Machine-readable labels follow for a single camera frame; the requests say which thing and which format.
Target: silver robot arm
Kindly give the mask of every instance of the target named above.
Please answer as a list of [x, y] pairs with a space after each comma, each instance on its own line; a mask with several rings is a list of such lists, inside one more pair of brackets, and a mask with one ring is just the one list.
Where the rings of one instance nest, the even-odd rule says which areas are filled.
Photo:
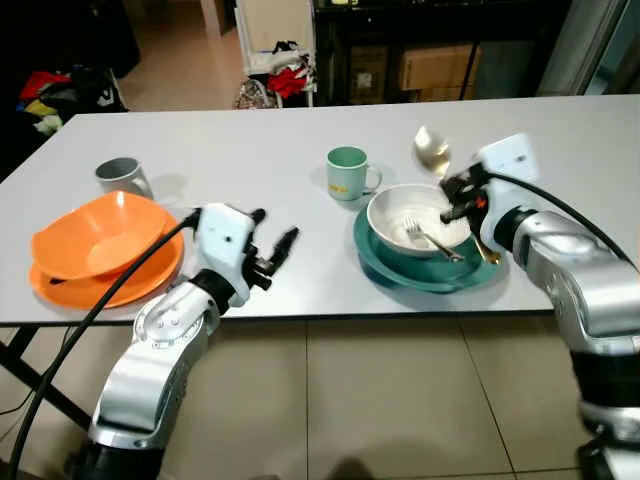
[[578, 449], [587, 480], [640, 478], [640, 276], [581, 224], [532, 208], [518, 187], [491, 178], [537, 176], [524, 135], [484, 147], [478, 163], [441, 182], [453, 208], [447, 223], [467, 217], [474, 234], [513, 254], [554, 307], [570, 350], [579, 414], [597, 438]]
[[74, 479], [154, 479], [185, 395], [187, 377], [229, 306], [268, 289], [298, 229], [268, 259], [253, 246], [264, 210], [250, 215], [225, 204], [200, 211], [196, 245], [209, 268], [148, 302], [135, 318], [131, 345], [109, 374], [89, 442], [68, 463]]

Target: white table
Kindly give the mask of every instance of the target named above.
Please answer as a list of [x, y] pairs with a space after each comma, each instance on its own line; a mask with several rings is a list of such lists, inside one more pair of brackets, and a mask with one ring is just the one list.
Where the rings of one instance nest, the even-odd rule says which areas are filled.
[[[0, 185], [0, 324], [82, 319], [83, 312], [50, 305], [31, 291], [30, 239], [98, 196], [93, 170], [117, 156], [141, 161], [160, 201], [265, 208], [267, 220], [256, 233], [265, 254], [286, 228], [300, 227], [272, 288], [254, 289], [229, 317], [548, 311], [547, 298], [511, 260], [487, 284], [450, 295], [388, 289], [364, 275], [352, 240], [356, 211], [327, 195], [325, 154], [339, 145], [363, 148], [384, 172], [383, 186], [434, 182], [412, 159], [422, 124], [449, 138], [456, 170], [482, 145], [527, 132], [542, 172], [539, 185], [638, 260], [640, 96], [79, 115]], [[138, 308], [106, 310], [99, 318], [131, 321]]]

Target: white mug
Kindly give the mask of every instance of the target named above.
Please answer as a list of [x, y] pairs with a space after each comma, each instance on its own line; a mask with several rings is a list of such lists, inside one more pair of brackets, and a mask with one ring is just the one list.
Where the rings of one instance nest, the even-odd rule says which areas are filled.
[[[373, 173], [376, 183], [367, 186], [367, 176]], [[327, 155], [329, 195], [336, 200], [355, 200], [372, 193], [382, 183], [382, 172], [367, 163], [367, 154], [356, 147], [338, 147]]]
[[106, 193], [124, 190], [153, 199], [149, 182], [135, 158], [118, 157], [104, 162], [96, 168], [96, 178]]

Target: green mug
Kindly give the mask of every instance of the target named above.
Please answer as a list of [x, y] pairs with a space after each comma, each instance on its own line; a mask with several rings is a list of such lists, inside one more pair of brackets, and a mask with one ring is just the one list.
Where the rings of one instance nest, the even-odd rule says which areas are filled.
[[[376, 184], [367, 186], [367, 175], [376, 176]], [[334, 148], [327, 155], [329, 195], [336, 200], [355, 200], [372, 193], [382, 183], [382, 172], [367, 163], [367, 154], [356, 147]]]

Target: fork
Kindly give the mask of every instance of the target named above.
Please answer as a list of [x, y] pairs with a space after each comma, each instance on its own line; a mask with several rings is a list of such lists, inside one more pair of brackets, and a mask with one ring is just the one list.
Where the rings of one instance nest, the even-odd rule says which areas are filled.
[[461, 262], [464, 260], [464, 257], [459, 253], [454, 252], [449, 247], [445, 247], [440, 242], [438, 242], [432, 235], [428, 234], [418, 223], [418, 221], [413, 217], [406, 217], [404, 219], [405, 230], [409, 236], [420, 236], [425, 237], [431, 243], [433, 243], [438, 250], [440, 250], [450, 261], [452, 262]]

